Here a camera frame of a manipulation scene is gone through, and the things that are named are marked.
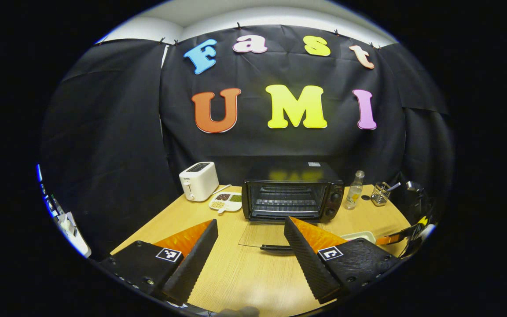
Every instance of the utensil holder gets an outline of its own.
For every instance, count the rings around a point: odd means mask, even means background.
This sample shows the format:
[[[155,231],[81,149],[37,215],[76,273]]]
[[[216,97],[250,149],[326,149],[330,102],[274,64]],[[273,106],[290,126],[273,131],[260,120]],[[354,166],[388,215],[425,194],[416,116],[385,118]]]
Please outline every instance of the utensil holder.
[[[379,207],[386,205],[386,202],[390,197],[390,192],[386,190],[389,188],[390,186],[385,182],[375,184],[375,188],[373,189],[373,193],[371,195],[371,201],[375,206]]]

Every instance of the toaster oven control knob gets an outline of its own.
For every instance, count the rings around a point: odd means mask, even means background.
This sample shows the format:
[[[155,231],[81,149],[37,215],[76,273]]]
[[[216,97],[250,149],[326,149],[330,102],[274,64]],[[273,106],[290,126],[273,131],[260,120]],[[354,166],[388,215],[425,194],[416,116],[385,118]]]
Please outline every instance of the toaster oven control knob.
[[[338,193],[332,193],[332,196],[330,196],[330,201],[336,202],[338,199],[342,199],[342,196]]]

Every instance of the white toaster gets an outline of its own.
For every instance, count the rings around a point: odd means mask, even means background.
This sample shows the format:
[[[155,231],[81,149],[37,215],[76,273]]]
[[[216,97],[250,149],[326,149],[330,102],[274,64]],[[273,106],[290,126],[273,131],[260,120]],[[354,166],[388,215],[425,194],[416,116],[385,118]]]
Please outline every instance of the white toaster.
[[[219,182],[214,162],[199,162],[179,173],[185,198],[205,201],[217,189]]]

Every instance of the blue letter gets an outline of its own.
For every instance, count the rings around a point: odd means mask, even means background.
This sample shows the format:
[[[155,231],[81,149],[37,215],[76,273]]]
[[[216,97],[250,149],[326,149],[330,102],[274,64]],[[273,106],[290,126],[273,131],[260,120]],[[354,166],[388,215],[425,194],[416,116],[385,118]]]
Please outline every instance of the blue letter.
[[[189,57],[191,62],[195,64],[195,74],[199,75],[205,70],[211,68],[217,61],[213,59],[208,59],[207,56],[214,57],[217,54],[217,51],[212,46],[217,44],[216,40],[212,38],[202,42],[198,46],[191,48],[189,52],[183,54],[183,57]]]

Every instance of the toaster oven handle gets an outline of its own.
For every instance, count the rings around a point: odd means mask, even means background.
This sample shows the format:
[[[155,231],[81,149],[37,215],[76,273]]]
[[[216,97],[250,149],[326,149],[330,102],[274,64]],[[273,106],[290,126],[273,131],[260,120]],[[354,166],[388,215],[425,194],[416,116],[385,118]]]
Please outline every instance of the toaster oven handle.
[[[271,245],[271,244],[262,244],[260,247],[263,251],[268,252],[292,252],[292,247],[290,245]]]

